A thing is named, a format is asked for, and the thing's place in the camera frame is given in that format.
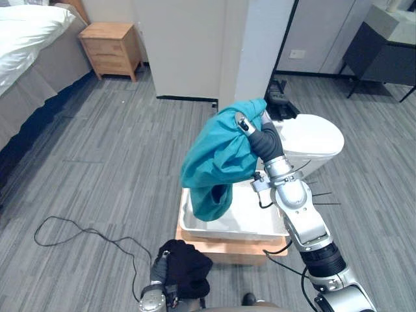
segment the white bedsheet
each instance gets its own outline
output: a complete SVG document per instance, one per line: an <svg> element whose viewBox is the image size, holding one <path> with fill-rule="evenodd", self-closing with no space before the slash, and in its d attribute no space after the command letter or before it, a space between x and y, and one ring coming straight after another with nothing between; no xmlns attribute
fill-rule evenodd
<svg viewBox="0 0 416 312"><path fill-rule="evenodd" d="M74 19L70 11L55 6L0 8L0 96Z"/></svg>

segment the wall outlet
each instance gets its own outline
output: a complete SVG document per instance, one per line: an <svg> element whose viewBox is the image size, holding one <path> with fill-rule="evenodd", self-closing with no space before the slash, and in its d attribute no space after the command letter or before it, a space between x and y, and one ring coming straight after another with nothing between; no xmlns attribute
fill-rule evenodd
<svg viewBox="0 0 416 312"><path fill-rule="evenodd" d="M305 50L291 50L291 54L289 55L290 59L304 59L306 51Z"/></svg>

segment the white plastic tray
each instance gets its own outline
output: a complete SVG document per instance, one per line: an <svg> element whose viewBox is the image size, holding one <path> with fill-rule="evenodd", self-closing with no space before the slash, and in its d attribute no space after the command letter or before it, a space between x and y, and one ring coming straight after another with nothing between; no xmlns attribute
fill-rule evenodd
<svg viewBox="0 0 416 312"><path fill-rule="evenodd" d="M259 198L253 191L252 180L233 185L233 201L227 212L219 219L204 222L192 212L190 190L184 188L179 214L179 226L197 237L271 241L288 233L275 205L267 209L259 207ZM261 193L263 205L270 203L269 191Z"/></svg>

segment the teal cloth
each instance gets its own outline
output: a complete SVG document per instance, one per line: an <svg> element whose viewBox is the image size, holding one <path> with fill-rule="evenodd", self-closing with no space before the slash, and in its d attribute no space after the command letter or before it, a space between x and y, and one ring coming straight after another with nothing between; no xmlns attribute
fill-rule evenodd
<svg viewBox="0 0 416 312"><path fill-rule="evenodd" d="M208 120L196 138L181 169L182 186L190 188L196 218L220 218L233 200L232 184L249 179L255 172L257 155L234 116L242 112L261 129L260 115L265 109L263 99L236 102Z"/></svg>

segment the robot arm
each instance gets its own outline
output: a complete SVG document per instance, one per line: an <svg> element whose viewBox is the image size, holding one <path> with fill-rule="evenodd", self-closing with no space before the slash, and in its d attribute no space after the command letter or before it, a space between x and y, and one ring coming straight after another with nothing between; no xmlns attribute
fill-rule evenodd
<svg viewBox="0 0 416 312"><path fill-rule="evenodd" d="M169 252L165 251L162 257L155 261L150 270L150 285L142 290L138 310L140 312L166 312L166 297L164 295L164 282L168 270Z"/></svg>
<svg viewBox="0 0 416 312"><path fill-rule="evenodd" d="M375 312L370 298L345 263L313 206L310 188L287 160L267 112L262 115L262 131L240 112L236 113L235 120L265 165L267 176L255 176L252 187L256 192L270 189L272 201L283 213L285 227L309 271L309 280L319 292L315 298L316 309L321 312Z"/></svg>

